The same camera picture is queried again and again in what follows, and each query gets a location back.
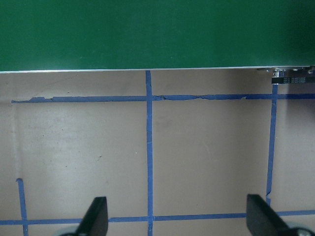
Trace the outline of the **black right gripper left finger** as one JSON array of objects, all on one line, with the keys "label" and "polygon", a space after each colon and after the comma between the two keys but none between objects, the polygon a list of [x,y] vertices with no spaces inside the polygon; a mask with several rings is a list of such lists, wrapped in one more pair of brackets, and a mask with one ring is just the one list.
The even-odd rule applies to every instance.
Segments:
[{"label": "black right gripper left finger", "polygon": [[75,231],[76,236],[106,236],[108,209],[106,197],[95,197]]}]

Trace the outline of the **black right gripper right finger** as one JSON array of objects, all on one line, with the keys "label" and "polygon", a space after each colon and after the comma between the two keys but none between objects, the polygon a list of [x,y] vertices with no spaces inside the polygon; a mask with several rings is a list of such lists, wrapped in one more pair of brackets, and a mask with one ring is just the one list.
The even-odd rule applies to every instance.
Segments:
[{"label": "black right gripper right finger", "polygon": [[288,225],[258,194],[248,194],[246,225],[252,236],[280,236]]}]

